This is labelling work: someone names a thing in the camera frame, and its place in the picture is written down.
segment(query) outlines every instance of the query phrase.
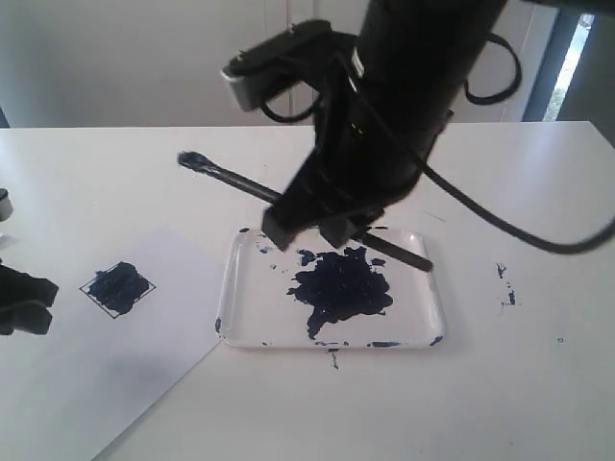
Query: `paper sheet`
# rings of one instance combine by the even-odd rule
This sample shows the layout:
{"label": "paper sheet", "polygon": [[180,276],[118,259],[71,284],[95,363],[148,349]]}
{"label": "paper sheet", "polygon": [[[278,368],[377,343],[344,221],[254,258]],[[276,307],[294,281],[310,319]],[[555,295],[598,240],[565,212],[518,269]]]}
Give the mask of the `paper sheet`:
{"label": "paper sheet", "polygon": [[[79,288],[119,261],[156,289],[113,318]],[[92,459],[219,341],[224,267],[169,230],[87,266],[61,286],[46,336],[0,338],[2,459]]]}

